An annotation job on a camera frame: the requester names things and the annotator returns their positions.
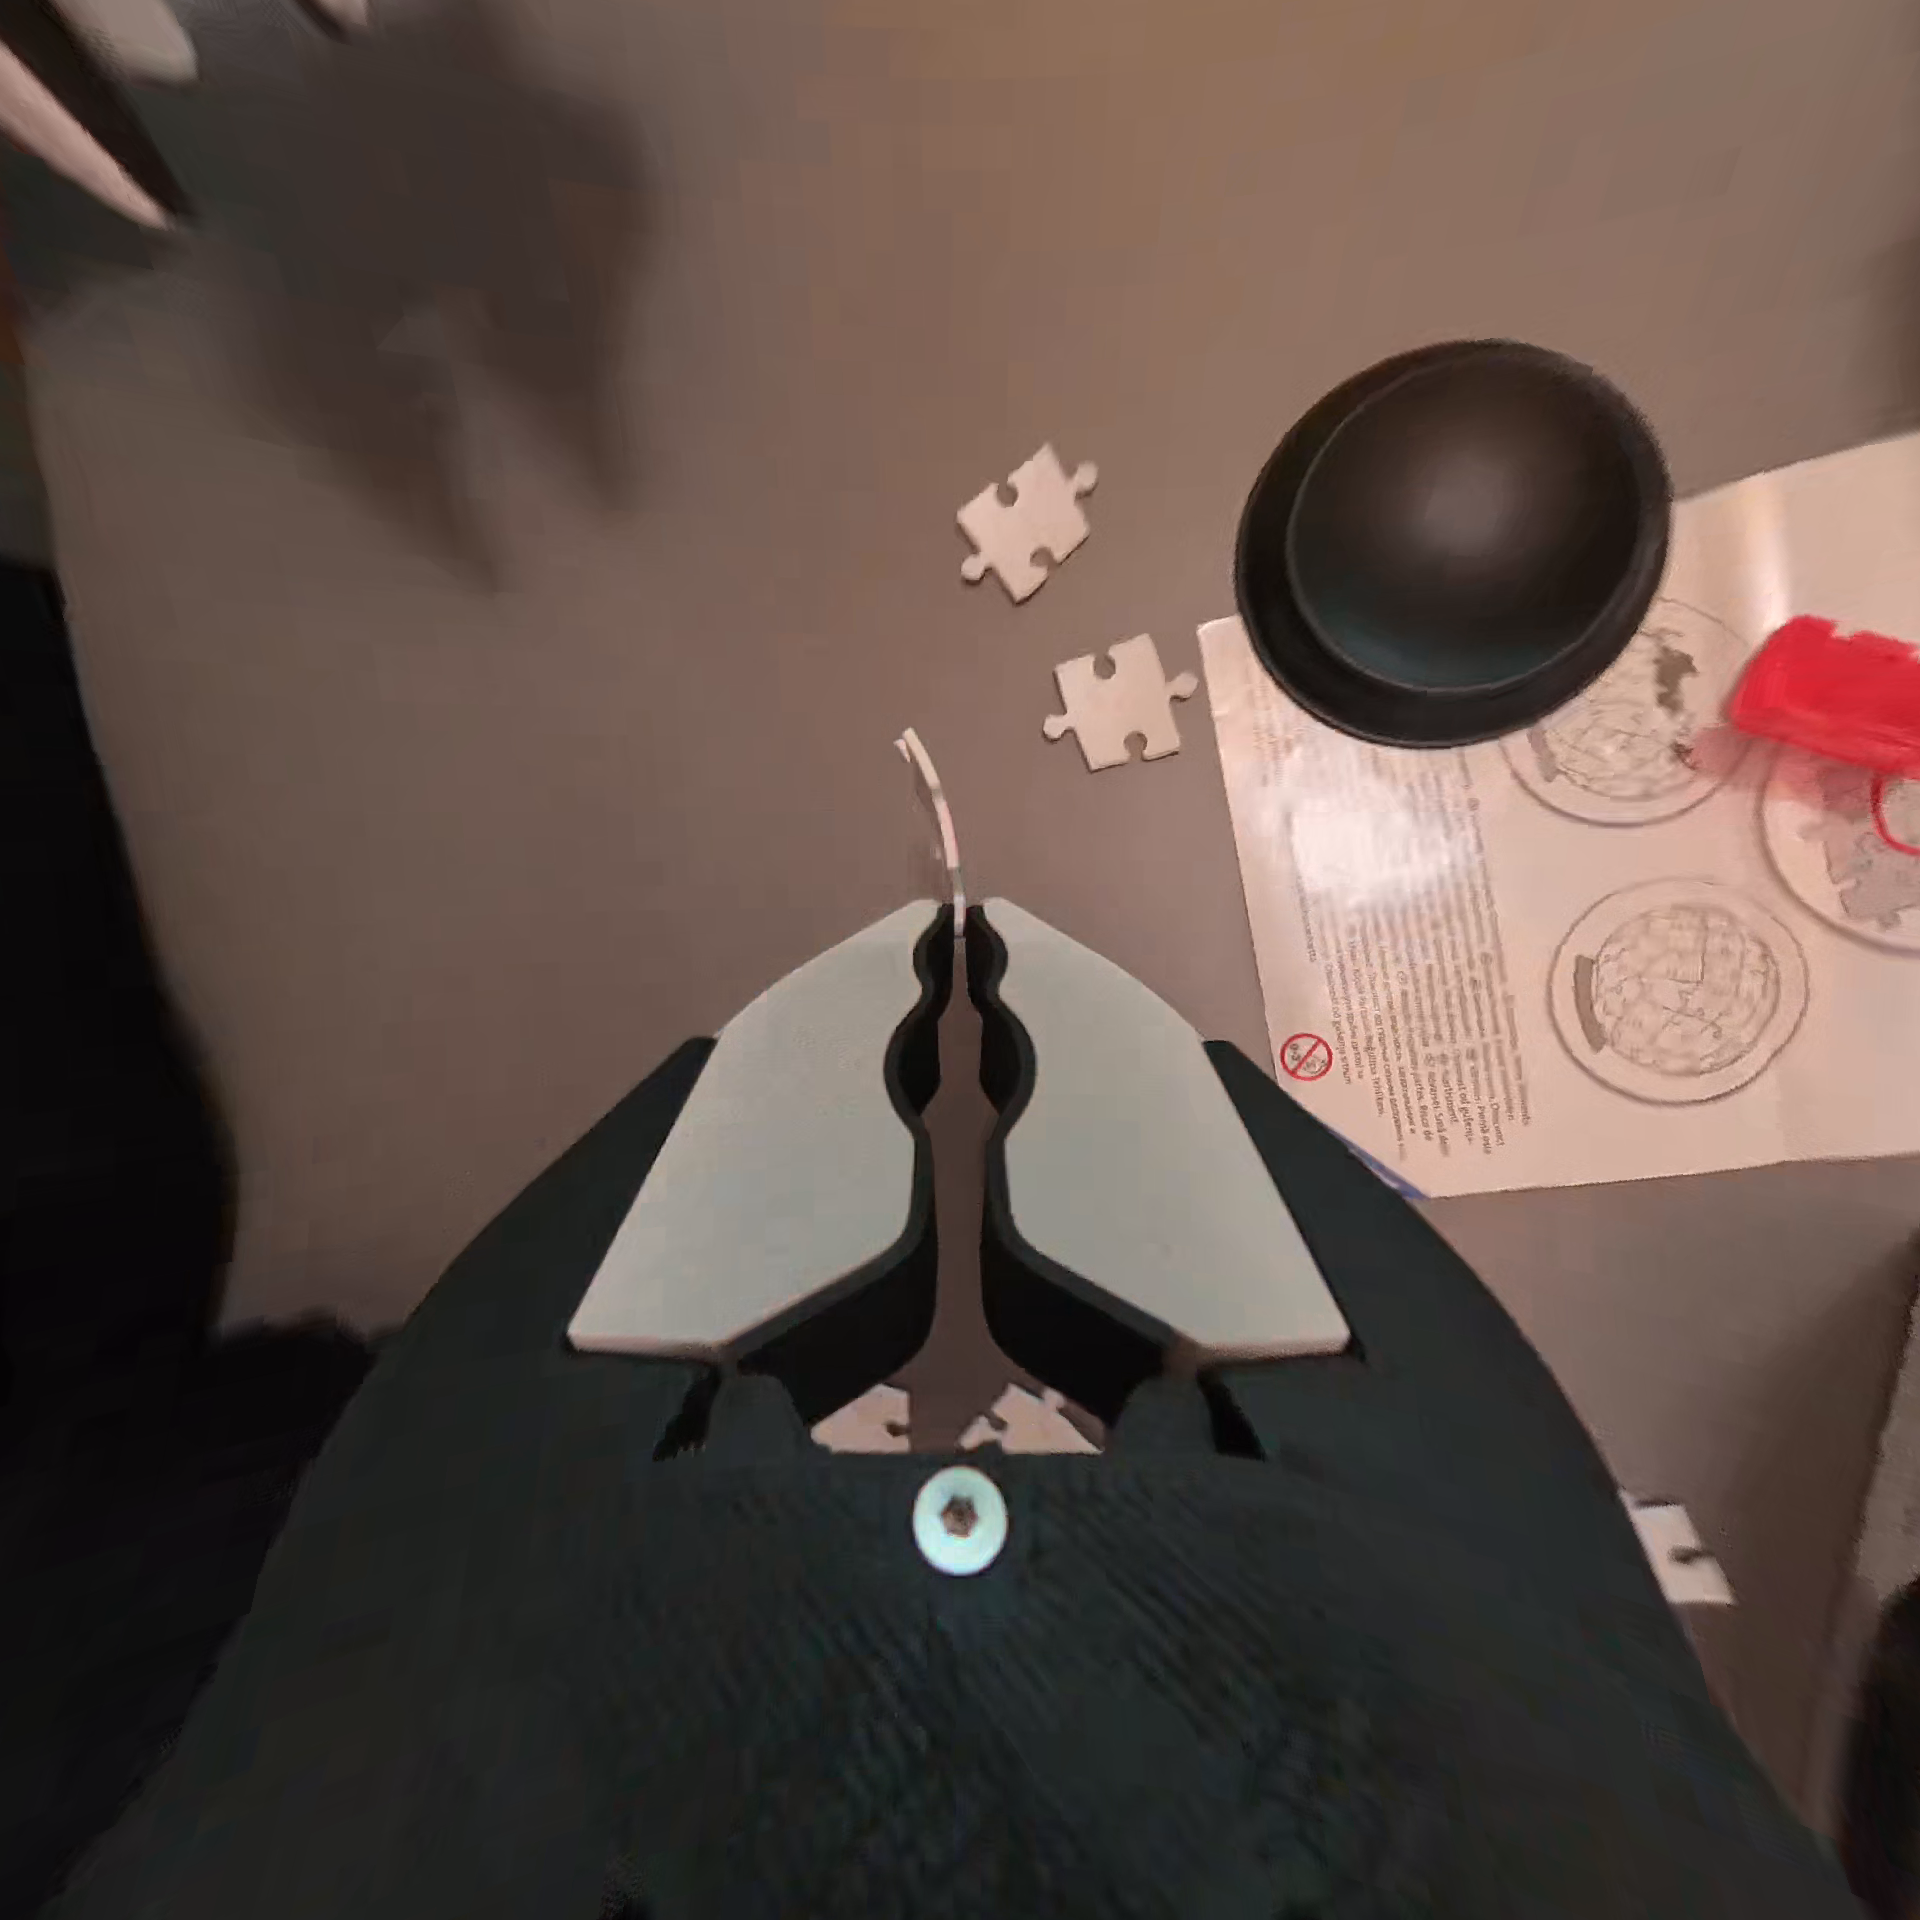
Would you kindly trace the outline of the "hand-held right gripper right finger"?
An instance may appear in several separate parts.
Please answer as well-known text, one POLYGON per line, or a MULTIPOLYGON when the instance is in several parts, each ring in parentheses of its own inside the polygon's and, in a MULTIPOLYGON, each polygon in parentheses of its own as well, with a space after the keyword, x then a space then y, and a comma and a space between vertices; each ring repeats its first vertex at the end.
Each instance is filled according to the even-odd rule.
POLYGON ((1199 1029, 1012 899, 965 907, 981 1095, 981 1309, 1098 1420, 1166 1371, 1355 1342, 1199 1029))

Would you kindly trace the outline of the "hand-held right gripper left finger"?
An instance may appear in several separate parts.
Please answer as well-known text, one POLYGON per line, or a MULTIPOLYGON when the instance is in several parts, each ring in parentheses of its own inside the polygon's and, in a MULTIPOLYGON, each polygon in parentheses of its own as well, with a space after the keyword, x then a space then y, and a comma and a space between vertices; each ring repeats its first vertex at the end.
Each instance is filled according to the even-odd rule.
POLYGON ((889 1382, 940 1309, 925 1108, 954 904, 911 899, 710 1039, 564 1339, 771 1379, 802 1420, 889 1382))

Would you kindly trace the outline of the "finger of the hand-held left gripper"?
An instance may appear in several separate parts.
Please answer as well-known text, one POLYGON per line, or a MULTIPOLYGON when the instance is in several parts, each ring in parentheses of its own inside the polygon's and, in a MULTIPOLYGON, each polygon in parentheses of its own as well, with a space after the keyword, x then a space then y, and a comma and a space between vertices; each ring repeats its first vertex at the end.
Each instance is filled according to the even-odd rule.
POLYGON ((0 129, 138 225, 178 225, 186 193, 88 38, 88 0, 0 10, 0 129))
POLYGON ((168 0, 88 0, 88 38, 128 80, 196 80, 196 54, 168 0))

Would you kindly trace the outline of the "black round puzzle stand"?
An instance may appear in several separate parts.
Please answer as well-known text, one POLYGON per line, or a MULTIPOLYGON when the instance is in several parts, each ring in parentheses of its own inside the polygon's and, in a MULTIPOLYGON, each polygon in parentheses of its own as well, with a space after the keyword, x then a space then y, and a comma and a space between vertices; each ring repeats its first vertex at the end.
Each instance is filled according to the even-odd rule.
POLYGON ((1265 683, 1391 750, 1464 750, 1602 683, 1667 570, 1675 483, 1644 411, 1513 338, 1391 351, 1264 465, 1231 602, 1265 683))

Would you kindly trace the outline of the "white instruction leaflet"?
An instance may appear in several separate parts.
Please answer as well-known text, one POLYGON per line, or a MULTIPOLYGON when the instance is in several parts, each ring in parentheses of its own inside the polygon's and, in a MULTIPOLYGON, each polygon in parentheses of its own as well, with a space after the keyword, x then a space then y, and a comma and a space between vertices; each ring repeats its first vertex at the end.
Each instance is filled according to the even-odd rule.
POLYGON ((1283 1090, 1418 1193, 1915 1157, 1915 777, 1741 739, 1790 616, 1915 642, 1920 443, 1675 513, 1665 594, 1545 722, 1387 750, 1199 627, 1283 1090))

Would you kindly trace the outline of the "red plastic tool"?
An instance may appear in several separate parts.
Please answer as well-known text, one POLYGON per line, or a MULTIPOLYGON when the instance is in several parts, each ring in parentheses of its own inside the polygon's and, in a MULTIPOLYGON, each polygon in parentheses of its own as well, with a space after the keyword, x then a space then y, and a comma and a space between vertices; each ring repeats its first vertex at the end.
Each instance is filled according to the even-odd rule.
POLYGON ((1725 723, 1881 777, 1920 777, 1920 647, 1793 616, 1748 653, 1725 723))

